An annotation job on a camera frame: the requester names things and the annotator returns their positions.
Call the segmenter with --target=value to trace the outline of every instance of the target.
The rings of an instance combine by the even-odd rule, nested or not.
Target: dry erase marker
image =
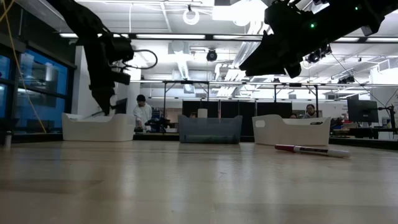
[[[303,146],[276,145],[275,149],[287,152],[300,152],[300,153],[317,154],[317,155],[340,157],[340,158],[349,158],[351,156],[348,151],[333,150],[333,149],[317,149],[317,148],[303,147]]]

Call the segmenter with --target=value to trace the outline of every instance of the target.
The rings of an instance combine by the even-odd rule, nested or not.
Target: person
[[[317,114],[315,112],[315,106],[307,105],[307,112],[303,116],[303,119],[316,118],[316,117],[317,117]]]
[[[191,115],[189,116],[190,118],[197,118],[197,113],[192,112]]]
[[[141,129],[150,131],[150,126],[145,126],[145,123],[152,119],[152,107],[146,103],[144,95],[137,96],[138,105],[134,108],[132,112],[136,117],[136,126]]]

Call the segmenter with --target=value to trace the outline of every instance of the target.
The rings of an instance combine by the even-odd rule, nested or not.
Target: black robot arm
[[[264,32],[260,46],[240,65],[247,76],[301,73],[303,57],[361,28],[365,36],[379,31],[384,16],[398,9],[398,0],[313,0],[330,5],[314,14],[300,11],[300,1],[275,0],[264,22],[274,34]]]
[[[115,94],[114,83],[130,83],[130,76],[112,71],[111,64],[133,59],[131,41],[122,36],[114,37],[94,12],[74,0],[47,1],[63,16],[84,46],[91,94],[105,115],[109,115],[110,98]]]

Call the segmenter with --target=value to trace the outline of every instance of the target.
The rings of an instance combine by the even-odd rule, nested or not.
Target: table surface
[[[398,223],[398,153],[46,142],[0,152],[0,223]]]

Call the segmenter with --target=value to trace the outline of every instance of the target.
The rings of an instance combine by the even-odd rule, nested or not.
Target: glass window
[[[10,59],[0,55],[0,78],[9,79]]]
[[[0,118],[6,115],[6,105],[7,105],[7,86],[0,85]]]
[[[67,94],[67,67],[34,51],[26,50],[21,55],[21,70],[26,85],[63,95]]]
[[[65,111],[65,100],[34,91],[28,91],[30,100],[48,132],[54,133],[62,130],[61,115]],[[28,133],[42,132],[31,105],[29,104],[25,89],[18,89],[16,118],[17,131]]]

